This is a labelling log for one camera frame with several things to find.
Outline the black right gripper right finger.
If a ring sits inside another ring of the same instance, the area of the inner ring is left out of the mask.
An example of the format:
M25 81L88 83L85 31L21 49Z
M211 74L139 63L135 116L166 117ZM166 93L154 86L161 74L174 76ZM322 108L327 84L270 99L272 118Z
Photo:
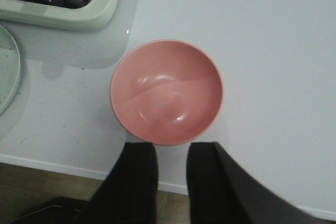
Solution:
M326 223L268 190L218 142L190 144L186 180L191 223Z

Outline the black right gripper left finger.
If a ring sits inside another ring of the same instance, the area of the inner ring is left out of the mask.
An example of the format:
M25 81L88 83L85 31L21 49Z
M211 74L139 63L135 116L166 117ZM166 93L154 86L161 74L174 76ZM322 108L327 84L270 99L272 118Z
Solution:
M127 142L79 223L156 223L158 160L151 143Z

